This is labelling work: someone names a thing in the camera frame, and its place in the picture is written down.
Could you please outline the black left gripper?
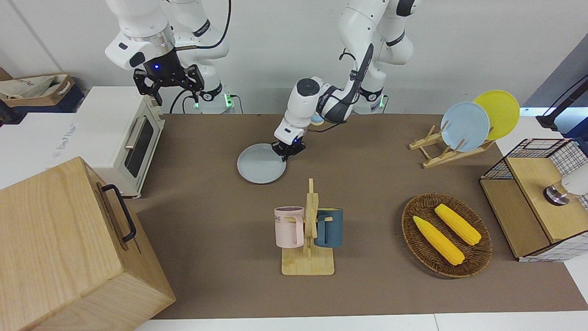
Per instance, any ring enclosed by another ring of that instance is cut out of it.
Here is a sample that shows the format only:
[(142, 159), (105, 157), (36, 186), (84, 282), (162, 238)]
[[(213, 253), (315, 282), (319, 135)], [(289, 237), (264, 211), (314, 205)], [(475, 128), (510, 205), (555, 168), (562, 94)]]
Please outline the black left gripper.
[(288, 145), (283, 141), (275, 141), (271, 144), (271, 146), (273, 151), (275, 151), (275, 153), (281, 157), (281, 160), (284, 163), (306, 148), (306, 145), (303, 141), (299, 141), (298, 143), (292, 145)]

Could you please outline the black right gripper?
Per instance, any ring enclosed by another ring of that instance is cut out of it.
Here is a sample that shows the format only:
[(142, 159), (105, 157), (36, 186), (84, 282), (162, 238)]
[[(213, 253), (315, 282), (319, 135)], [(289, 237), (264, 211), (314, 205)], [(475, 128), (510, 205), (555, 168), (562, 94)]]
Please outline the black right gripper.
[[(175, 50), (144, 62), (143, 67), (145, 70), (134, 69), (135, 85), (139, 94), (149, 96), (157, 106), (163, 104), (160, 88), (171, 86), (182, 86), (192, 94), (195, 103), (199, 102), (200, 93), (204, 90), (204, 78), (199, 67), (193, 64), (184, 69)], [(153, 82), (151, 86), (146, 83), (147, 78)]]

